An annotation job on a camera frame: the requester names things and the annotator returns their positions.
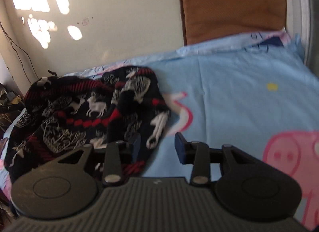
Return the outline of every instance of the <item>pink pig print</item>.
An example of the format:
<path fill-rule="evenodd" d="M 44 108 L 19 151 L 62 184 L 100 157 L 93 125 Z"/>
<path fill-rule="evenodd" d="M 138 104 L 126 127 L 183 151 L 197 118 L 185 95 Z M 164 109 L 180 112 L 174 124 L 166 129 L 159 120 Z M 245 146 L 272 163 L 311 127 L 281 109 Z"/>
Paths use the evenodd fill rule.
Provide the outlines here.
<path fill-rule="evenodd" d="M 263 161 L 293 177 L 307 204 L 302 224 L 313 230 L 319 225 L 319 132 L 292 131 L 273 136 Z"/>

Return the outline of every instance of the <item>metal screw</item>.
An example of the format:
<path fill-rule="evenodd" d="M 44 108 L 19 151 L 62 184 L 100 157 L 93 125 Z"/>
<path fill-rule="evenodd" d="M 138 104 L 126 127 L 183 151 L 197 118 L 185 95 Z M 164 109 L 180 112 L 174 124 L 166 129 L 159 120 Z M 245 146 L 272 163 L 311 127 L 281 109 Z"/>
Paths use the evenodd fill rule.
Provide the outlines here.
<path fill-rule="evenodd" d="M 107 175 L 105 176 L 104 180 L 107 183 L 117 183 L 121 180 L 121 177 L 119 175 Z"/>
<path fill-rule="evenodd" d="M 206 184 L 208 182 L 208 178 L 205 176 L 195 176 L 193 178 L 193 183 L 195 184 Z"/>

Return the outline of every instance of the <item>bed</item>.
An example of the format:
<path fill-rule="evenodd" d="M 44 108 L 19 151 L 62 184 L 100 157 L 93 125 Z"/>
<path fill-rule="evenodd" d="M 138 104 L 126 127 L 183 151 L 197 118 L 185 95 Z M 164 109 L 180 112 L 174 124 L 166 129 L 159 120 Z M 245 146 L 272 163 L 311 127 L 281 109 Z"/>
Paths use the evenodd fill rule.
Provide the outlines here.
<path fill-rule="evenodd" d="M 150 67 L 172 110 L 144 176 L 189 179 L 191 166 L 181 165 L 175 152 L 176 132 L 210 147 L 233 144 L 294 177 L 303 191 L 296 218 L 308 229 L 318 225 L 319 80 L 304 65 L 299 36 L 292 39 L 285 31 L 234 35 L 67 76 L 97 79 L 127 65 Z M 220 177 L 215 165 L 211 174 L 212 180 Z M 10 197 L 4 168 L 0 181 Z"/>

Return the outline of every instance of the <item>brown cushion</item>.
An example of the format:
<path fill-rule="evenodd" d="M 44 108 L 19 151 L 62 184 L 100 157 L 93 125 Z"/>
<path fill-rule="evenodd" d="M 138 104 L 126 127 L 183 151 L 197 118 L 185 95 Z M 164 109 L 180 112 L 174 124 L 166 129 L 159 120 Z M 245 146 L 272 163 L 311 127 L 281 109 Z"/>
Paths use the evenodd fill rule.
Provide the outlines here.
<path fill-rule="evenodd" d="M 286 0 L 181 0 L 185 45 L 242 32 L 280 30 Z"/>

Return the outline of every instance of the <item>small square mark on wall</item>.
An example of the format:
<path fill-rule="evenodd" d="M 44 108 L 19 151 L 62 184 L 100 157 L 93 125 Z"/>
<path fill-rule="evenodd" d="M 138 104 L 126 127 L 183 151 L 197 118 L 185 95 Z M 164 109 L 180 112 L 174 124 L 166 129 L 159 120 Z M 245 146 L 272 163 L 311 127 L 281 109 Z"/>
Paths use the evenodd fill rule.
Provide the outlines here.
<path fill-rule="evenodd" d="M 88 18 L 82 20 L 83 26 L 86 26 L 86 25 L 89 24 L 89 23 L 90 23 L 90 22 L 89 22 L 89 19 L 88 19 Z"/>

